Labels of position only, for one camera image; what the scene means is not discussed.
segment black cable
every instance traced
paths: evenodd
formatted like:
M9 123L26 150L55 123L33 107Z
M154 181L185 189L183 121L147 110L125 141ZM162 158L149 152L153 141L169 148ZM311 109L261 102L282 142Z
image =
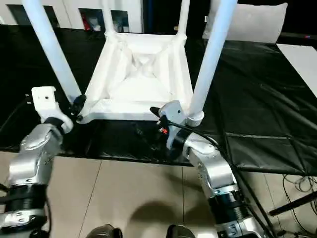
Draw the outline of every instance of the black cable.
M286 188L285 188L286 176L287 176L287 175L284 175L284 176L283 176L283 181L282 181L282 183L283 183L283 189L284 189L284 192L285 192L285 195L286 195L286 198L287 198L288 202L291 202L291 199L290 199L290 197L289 197L289 195L288 195L288 193L287 193L287 191L286 191ZM300 226L300 228L301 228L303 231L305 231L307 234L309 234L309 235L311 235L311 236L314 236L315 234L313 234L313 233L307 231L307 230L302 226L302 224L299 222L299 220L298 220L298 218L297 218L297 216L296 216L296 213L295 213L295 210L294 210L294 209L292 209L292 213L293 213L293 215L294 215L293 218L294 218L295 222Z
M289 183L294 184L294 187L296 188L296 190L298 190L299 192L303 192L303 193L314 192L314 183L317 184L316 179L313 177L310 177L310 176L303 176L296 181L289 180L287 178L287 175L284 175L284 178ZM309 182L309 188L306 190L302 189L303 183L306 182L307 180ZM317 215L317 201L316 201L316 199L314 201L311 201L310 205L311 205L312 211L315 213L315 215Z
M20 102L15 109L10 113L10 115L7 117L7 119L4 121L4 123L2 124L2 126L0 126L0 133L1 131L5 128L5 126L7 125L7 123L11 120L12 116L22 107L24 106L24 104L26 104L26 102L29 100L29 97L26 97L22 102Z
M273 238L274 236L270 233L270 230L265 226L265 224L262 222L262 220L259 218L257 213L254 211L254 209L248 204L247 205L249 211L251 212L252 216L256 219L256 221L259 223L259 225L262 227L262 229L265 231L268 237Z
M49 234L49 237L50 237L51 236L51 232L52 232L52 228L53 228L53 220L52 220L51 205L50 205L50 201L49 201L49 198L47 197L47 195L46 195L46 206L47 206L47 209L48 209L49 226L50 226L48 234Z
M4 184L0 183L0 191L8 192L9 189Z
M168 121L168 124L169 125L173 125L175 127L178 127L178 128L181 128L181 129L184 129L184 130L187 130L187 131L190 131L190 132L193 132L193 133L196 133L197 135L200 135L201 137L203 137L204 139L206 139L208 142L210 142L214 147L216 147L218 149L218 151L222 154L222 156L225 158L225 160L230 164L230 167L232 169L232 172L233 174L237 177L241 179L241 181L243 182L243 184L246 186L248 192L250 193L250 195L252 196L252 198L254 199L257 207L259 208L262 216L264 217L267 225L269 226L269 229L271 230L272 234L271 233L268 233L267 235L268 236L272 236L273 238L277 238L277 234L274 230L274 226L271 222L271 220L268 218L264 208L262 207L260 201L258 200L257 196L255 195L255 193L253 192L252 188L250 187L249 183L245 180L245 178L242 176L242 174L240 173L240 171L238 169L236 169L236 167L234 166L233 163L230 163L229 159L228 159L228 156L227 154L225 153L224 150L222 150L220 148L220 146L213 140L211 139L210 137L206 136L204 133L200 132L200 131L197 131L197 130L194 130L192 128L189 128L187 126L184 126L184 125L179 125L177 123L174 123L174 122L171 122L171 121ZM268 230L266 228L266 226L263 224L263 227L262 227L263 230Z

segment black tarp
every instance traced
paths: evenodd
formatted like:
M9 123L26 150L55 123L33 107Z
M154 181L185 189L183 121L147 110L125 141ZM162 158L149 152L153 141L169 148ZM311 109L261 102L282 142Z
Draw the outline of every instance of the black tarp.
M58 29L56 35L82 92L105 42L103 33ZM193 86L206 42L189 38L186 55ZM68 104L31 27L0 26L0 150L19 143L40 122L25 94L55 86ZM241 170L317 176L317 99L274 44L226 42L197 128L226 148ZM62 155L190 165L157 141L153 121L99 120L75 125Z

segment black shoe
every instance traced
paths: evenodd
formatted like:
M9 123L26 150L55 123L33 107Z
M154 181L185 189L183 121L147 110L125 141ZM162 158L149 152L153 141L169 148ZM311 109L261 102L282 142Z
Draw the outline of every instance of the black shoe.
M194 234L190 229L180 225L170 225L166 238L195 238Z
M119 228L104 225L93 229L86 238L123 238L123 235Z

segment tile floor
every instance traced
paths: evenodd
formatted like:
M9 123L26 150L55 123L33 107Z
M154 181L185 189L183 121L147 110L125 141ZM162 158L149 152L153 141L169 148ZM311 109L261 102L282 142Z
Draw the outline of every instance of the tile floor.
M0 152L2 183L14 156ZM282 175L245 176L266 211L286 203ZM293 184L285 185L291 199L303 196ZM85 238L93 228L108 223L120 227L125 238L163 238L171 224L188 226L197 238L199 234L215 234L195 168L57 157L48 194L53 238L65 234ZM317 217L310 206L295 211L302 225L315 232ZM290 212L272 218L272 222L277 230L300 230Z

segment white pillow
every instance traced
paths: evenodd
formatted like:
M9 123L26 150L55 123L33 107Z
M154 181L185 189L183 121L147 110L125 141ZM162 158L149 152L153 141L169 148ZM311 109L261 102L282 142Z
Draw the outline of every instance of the white pillow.
M221 0L212 0L203 34L208 39ZM275 43L281 33L287 3L277 6L237 4L227 40Z

